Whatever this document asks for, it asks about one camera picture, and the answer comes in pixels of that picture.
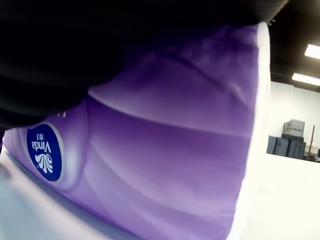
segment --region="blue circular logo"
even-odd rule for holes
[[[62,156],[52,127],[44,123],[28,129],[26,141],[30,158],[38,172],[48,181],[57,181],[62,171]]]

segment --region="ceiling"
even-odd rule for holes
[[[320,0],[291,0],[269,25],[271,80],[320,92],[320,86],[293,81],[294,73],[320,78],[320,59],[305,56],[320,46]]]

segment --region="black fabric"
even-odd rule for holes
[[[0,128],[12,129],[37,124],[43,121],[46,116],[30,116],[17,114],[0,109]]]
[[[124,66],[132,44],[268,22],[287,0],[1,0],[0,128],[65,111]]]
[[[0,77],[0,86],[0,109],[33,116],[63,112],[81,102],[88,93],[85,86],[40,86],[4,77]]]

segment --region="fluorescent light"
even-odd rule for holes
[[[307,76],[300,73],[294,73],[292,79],[295,81],[320,86],[320,79],[316,77]]]
[[[306,55],[307,57],[320,59],[320,46],[308,44],[304,55]]]

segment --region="purple plastic bag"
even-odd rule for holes
[[[257,30],[160,41],[74,109],[7,131],[4,146],[63,196],[142,239],[225,240],[254,123]]]

